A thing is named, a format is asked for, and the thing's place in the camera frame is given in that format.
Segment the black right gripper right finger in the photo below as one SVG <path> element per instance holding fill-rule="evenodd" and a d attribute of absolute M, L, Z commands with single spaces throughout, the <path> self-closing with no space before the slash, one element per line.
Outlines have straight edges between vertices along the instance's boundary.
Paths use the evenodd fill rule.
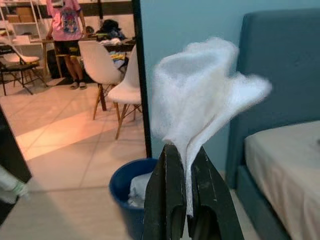
<path fill-rule="evenodd" d="M 187 217 L 192 240 L 244 240 L 231 193 L 205 149 L 192 166 L 193 216 Z"/>

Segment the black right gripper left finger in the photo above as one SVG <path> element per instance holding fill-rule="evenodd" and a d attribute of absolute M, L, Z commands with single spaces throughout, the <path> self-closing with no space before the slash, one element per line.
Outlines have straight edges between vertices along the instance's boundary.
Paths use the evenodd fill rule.
<path fill-rule="evenodd" d="M 166 144 L 146 187 L 143 240 L 180 240 L 186 207 L 181 157 L 174 145 Z"/>

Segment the white tissue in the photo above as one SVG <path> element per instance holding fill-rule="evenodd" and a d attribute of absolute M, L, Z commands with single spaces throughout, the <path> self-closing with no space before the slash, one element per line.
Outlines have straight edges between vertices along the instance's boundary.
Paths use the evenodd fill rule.
<path fill-rule="evenodd" d="M 144 208 L 148 182 L 152 173 L 138 175 L 131 180 L 127 203 L 135 208 Z"/>
<path fill-rule="evenodd" d="M 193 216 L 192 164 L 204 143 L 239 113 L 263 101 L 269 80 L 231 72 L 239 49 L 212 37 L 163 58 L 152 83 L 151 131 L 174 145 L 184 170 L 186 213 Z"/>

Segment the crumpled white tissue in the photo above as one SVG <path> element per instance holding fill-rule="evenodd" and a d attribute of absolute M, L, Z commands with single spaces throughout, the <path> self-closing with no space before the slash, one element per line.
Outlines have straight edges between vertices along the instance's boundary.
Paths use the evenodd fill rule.
<path fill-rule="evenodd" d="M 144 208 L 148 182 L 152 173 L 138 175 L 131 180 L 127 203 L 135 208 Z"/>

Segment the blue plastic waste bin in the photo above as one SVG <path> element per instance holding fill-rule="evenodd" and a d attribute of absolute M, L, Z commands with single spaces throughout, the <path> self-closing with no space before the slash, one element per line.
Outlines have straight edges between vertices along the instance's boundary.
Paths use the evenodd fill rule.
<path fill-rule="evenodd" d="M 110 194 L 120 211 L 126 231 L 132 240 L 143 240 L 144 208 L 128 204 L 130 185 L 133 178 L 151 173 L 157 162 L 158 160 L 154 158 L 133 160 L 117 169 L 109 181 Z"/>

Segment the mattress with beige sheet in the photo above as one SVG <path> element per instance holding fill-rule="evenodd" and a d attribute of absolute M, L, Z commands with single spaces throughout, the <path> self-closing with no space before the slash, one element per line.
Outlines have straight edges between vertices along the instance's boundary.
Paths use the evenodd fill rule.
<path fill-rule="evenodd" d="M 245 162 L 292 240 L 320 240 L 320 120 L 244 140 Z"/>

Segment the white chair with wooden legs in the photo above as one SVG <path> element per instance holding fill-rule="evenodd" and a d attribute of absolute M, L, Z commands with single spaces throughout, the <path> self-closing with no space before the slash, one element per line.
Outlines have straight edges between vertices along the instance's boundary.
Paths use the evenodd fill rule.
<path fill-rule="evenodd" d="M 78 45 L 85 72 L 98 85 L 92 117 L 95 119 L 98 105 L 106 105 L 106 94 L 121 82 L 122 73 L 114 64 L 108 50 L 97 41 L 81 40 Z"/>
<path fill-rule="evenodd" d="M 136 110 L 142 105 L 136 45 L 130 53 L 123 80 L 110 90 L 107 96 L 113 103 L 115 103 L 115 108 L 119 116 L 117 132 L 115 135 L 115 139 L 118 140 L 124 119 L 133 113 L 133 119 L 135 120 Z"/>

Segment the blue and yellow cloth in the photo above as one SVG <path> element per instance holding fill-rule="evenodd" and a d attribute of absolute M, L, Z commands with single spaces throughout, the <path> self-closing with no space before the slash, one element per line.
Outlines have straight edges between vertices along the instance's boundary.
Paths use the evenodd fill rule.
<path fill-rule="evenodd" d="M 109 55 L 117 68 L 120 68 L 125 63 L 125 52 L 111 51 Z"/>

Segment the dark pile of clothes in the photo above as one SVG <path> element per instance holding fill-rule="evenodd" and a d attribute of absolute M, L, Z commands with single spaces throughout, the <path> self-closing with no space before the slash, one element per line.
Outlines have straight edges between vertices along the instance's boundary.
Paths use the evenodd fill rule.
<path fill-rule="evenodd" d="M 98 31 L 96 31 L 95 35 L 98 41 L 112 39 L 119 39 L 120 41 L 123 41 L 127 39 L 122 32 L 122 29 L 119 28 L 118 22 L 112 19 L 104 20 L 102 26 Z"/>

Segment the wooden table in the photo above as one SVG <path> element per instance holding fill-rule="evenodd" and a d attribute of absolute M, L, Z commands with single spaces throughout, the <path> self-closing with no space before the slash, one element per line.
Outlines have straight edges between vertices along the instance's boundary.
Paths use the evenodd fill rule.
<path fill-rule="evenodd" d="M 127 53 L 131 52 L 134 45 L 136 44 L 136 38 L 126 38 L 124 40 L 120 40 L 118 42 L 103 39 L 99 41 L 100 37 L 106 36 L 104 33 L 99 34 L 91 34 L 89 37 L 83 37 L 80 41 L 96 41 L 99 42 L 102 46 L 104 46 L 109 52 L 121 52 Z M 47 45 L 54 44 L 53 39 L 41 39 L 37 40 L 36 43 L 42 44 L 42 55 L 43 55 L 43 64 L 45 65 L 44 71 L 50 71 L 51 78 L 54 79 L 53 71 L 50 70 L 50 67 L 53 64 L 48 63 L 48 54 L 47 54 Z"/>

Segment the black folding chair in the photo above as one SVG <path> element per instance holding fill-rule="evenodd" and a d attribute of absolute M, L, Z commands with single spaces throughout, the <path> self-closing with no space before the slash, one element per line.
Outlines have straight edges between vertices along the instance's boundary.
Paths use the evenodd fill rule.
<path fill-rule="evenodd" d="M 33 92 L 27 84 L 40 80 L 44 87 L 48 85 L 43 76 L 37 72 L 38 60 L 27 60 L 10 44 L 0 43 L 0 86 L 4 96 L 7 95 L 6 85 L 11 82 L 18 82 L 29 94 Z"/>

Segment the person in pink shirt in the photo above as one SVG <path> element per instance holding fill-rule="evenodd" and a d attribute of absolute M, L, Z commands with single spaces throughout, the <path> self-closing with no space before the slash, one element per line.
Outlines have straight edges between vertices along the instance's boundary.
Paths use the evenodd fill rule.
<path fill-rule="evenodd" d="M 78 0 L 46 0 L 47 14 L 52 17 L 46 38 L 54 41 L 56 53 L 63 57 L 72 77 L 70 89 L 87 88 L 78 58 L 79 40 L 86 35 L 86 23 Z"/>

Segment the white shelf unit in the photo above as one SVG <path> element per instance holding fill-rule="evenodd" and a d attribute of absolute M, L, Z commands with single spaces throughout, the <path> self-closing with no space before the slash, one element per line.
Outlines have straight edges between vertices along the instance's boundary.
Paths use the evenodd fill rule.
<path fill-rule="evenodd" d="M 47 33 L 45 20 L 41 12 L 41 0 L 0 0 L 0 28 L 5 29 L 4 36 L 11 44 L 17 47 L 20 52 L 27 55 L 31 50 L 27 47 L 40 47 L 40 69 L 45 80 L 48 80 L 48 71 L 44 70 L 46 65 L 43 58 L 43 47 L 36 41 L 44 39 Z M 10 23 L 7 14 L 17 7 L 31 7 L 35 22 Z"/>

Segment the brown cardboard box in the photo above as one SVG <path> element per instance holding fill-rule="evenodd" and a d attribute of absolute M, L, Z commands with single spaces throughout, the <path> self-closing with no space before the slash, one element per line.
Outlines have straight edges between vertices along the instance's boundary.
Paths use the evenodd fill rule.
<path fill-rule="evenodd" d="M 12 9 L 7 15 L 9 23 L 33 23 L 35 17 L 31 7 L 16 7 Z"/>

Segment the black door frame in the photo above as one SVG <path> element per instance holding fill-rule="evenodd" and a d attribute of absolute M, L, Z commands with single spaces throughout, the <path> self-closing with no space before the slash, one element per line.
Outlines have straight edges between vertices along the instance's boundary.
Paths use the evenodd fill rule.
<path fill-rule="evenodd" d="M 151 142 L 151 130 L 150 130 L 150 118 L 148 108 L 148 90 L 147 90 L 147 78 L 145 67 L 145 55 L 144 55 L 144 42 L 143 42 L 143 26 L 142 26 L 142 13 L 141 13 L 141 0 L 131 0 L 134 30 L 136 38 L 136 51 L 138 61 L 140 94 L 142 104 L 143 115 L 143 127 L 144 127 L 144 140 L 145 140 L 145 152 L 146 157 L 152 157 L 152 142 Z"/>

